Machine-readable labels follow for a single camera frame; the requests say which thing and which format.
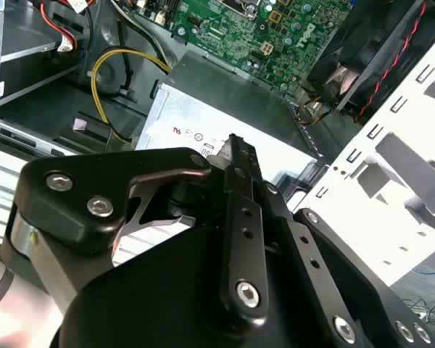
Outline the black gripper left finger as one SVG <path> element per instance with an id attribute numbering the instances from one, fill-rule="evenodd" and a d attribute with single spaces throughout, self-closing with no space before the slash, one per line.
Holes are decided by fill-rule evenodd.
<path id="1" fill-rule="evenodd" d="M 180 147 L 34 160 L 20 173 L 5 239 L 65 318 L 96 278 L 179 233 L 219 226 L 227 191 L 252 198 L 247 146 L 230 135 L 214 157 Z"/>

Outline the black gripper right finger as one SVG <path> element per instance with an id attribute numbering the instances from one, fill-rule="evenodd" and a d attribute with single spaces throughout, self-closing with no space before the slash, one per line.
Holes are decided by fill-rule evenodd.
<path id="1" fill-rule="evenodd" d="M 431 329 L 307 208 L 292 213 L 245 155 L 262 209 L 270 314 L 253 347 L 435 347 Z"/>

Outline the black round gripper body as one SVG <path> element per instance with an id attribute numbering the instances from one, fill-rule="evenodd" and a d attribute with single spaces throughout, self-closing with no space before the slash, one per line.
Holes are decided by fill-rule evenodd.
<path id="1" fill-rule="evenodd" d="M 262 209 L 227 191 L 219 226 L 179 233 L 90 282 L 60 347 L 253 347 L 269 320 Z"/>

